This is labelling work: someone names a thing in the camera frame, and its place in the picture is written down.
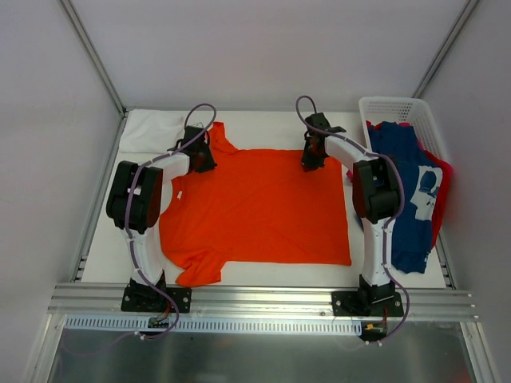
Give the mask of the orange t shirt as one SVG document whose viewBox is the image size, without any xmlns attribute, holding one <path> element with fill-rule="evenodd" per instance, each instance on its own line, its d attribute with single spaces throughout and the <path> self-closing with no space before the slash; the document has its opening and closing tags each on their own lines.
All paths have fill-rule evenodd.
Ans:
<svg viewBox="0 0 511 383">
<path fill-rule="evenodd" d="M 160 216 L 164 256 L 177 284 L 221 280 L 225 264 L 351 264 L 342 165 L 307 172 L 299 150 L 238 149 L 217 122 L 210 131 L 216 167 L 172 181 Z"/>
</svg>

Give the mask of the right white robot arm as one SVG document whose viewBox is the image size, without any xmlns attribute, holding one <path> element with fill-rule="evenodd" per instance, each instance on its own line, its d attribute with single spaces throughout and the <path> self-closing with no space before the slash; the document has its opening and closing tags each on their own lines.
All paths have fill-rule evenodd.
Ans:
<svg viewBox="0 0 511 383">
<path fill-rule="evenodd" d="M 331 126 L 323 113 L 299 119 L 307 128 L 304 170 L 321 168 L 332 157 L 352 173 L 352 203 L 362 220 L 364 261 L 357 292 L 344 298 L 340 306 L 353 314 L 376 315 L 395 294 L 396 282 L 390 276 L 388 263 L 394 221 L 404 207 L 397 168 L 388 157 L 344 136 L 344 129 Z"/>
</svg>

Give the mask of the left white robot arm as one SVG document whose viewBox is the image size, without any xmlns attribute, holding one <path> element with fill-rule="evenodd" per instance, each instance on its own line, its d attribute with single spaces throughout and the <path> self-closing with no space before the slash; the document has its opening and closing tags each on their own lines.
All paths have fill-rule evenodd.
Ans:
<svg viewBox="0 0 511 383">
<path fill-rule="evenodd" d="M 139 302 L 158 311 L 167 301 L 161 259 L 159 218 L 163 186 L 193 172 L 208 172 L 216 167 L 206 128 L 187 126 L 184 137 L 170 151 L 142 164 L 123 160 L 117 165 L 106 204 L 106 214 L 123 231 L 133 276 L 132 287 L 143 286 Z"/>
</svg>

